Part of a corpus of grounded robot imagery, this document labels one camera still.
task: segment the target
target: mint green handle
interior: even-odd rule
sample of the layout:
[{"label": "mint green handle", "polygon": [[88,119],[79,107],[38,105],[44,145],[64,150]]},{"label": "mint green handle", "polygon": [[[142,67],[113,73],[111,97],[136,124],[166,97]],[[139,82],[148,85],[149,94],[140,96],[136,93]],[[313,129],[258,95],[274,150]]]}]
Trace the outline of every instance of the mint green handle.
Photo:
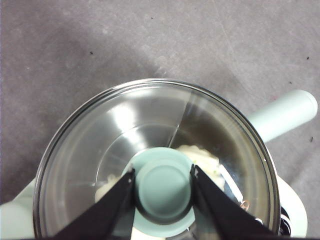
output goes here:
[{"label": "mint green handle", "polygon": [[268,142],[311,119],[318,103],[311,93],[293,90],[248,116],[264,142]]}]

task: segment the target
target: glass lid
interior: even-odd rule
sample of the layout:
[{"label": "glass lid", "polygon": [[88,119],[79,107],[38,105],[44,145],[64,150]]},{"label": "glass lid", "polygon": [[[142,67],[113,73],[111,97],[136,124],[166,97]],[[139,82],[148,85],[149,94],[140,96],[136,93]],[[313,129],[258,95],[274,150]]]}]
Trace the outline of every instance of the glass lid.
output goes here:
[{"label": "glass lid", "polygon": [[[177,156],[198,165],[240,207],[270,230],[278,230],[280,203],[273,163],[244,116],[199,86],[144,79],[96,95],[57,131],[37,173],[33,206],[36,235],[56,234],[98,201],[129,162],[143,161],[159,149],[164,152],[157,154],[172,154],[173,168]],[[181,196],[179,201],[187,202]],[[178,207],[166,206],[163,212],[170,215]],[[179,219],[161,223],[136,209],[131,239],[142,235],[195,239],[195,228],[192,207]]]}]

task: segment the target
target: stainless steel bowl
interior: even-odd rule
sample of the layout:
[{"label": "stainless steel bowl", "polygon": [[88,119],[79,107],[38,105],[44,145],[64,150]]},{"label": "stainless steel bowl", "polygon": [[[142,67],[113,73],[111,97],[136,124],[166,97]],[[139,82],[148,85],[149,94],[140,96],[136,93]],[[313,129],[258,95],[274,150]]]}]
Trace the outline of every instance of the stainless steel bowl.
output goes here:
[{"label": "stainless steel bowl", "polygon": [[[275,169],[250,122],[207,89],[143,79],[94,96],[56,132],[37,172],[36,235],[54,235],[94,204],[95,191],[107,176],[119,176],[135,154],[180,145],[196,145],[217,156],[250,203],[248,212],[279,230]],[[233,198],[228,186],[226,193]]]}]

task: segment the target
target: mint green feed tube cap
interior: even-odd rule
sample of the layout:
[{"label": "mint green feed tube cap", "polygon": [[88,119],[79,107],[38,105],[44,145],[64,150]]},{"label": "mint green feed tube cap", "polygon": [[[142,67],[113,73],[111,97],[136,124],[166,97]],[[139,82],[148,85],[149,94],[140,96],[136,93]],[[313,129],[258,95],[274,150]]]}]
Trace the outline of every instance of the mint green feed tube cap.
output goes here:
[{"label": "mint green feed tube cap", "polygon": [[134,156],[124,173],[135,169],[134,227],[155,237],[172,237],[195,220],[191,208],[192,161],[183,153],[155,147]]}]

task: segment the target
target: gray floor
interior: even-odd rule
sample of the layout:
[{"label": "gray floor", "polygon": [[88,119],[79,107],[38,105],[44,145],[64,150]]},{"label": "gray floor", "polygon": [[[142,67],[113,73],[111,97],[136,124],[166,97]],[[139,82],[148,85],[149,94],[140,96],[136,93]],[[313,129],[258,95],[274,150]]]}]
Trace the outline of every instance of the gray floor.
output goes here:
[{"label": "gray floor", "polygon": [[[293,89],[319,101],[320,1],[2,0],[1,75],[6,202],[35,176],[68,115],[119,83],[175,78],[244,114]],[[318,237],[319,120],[267,143]]]}]

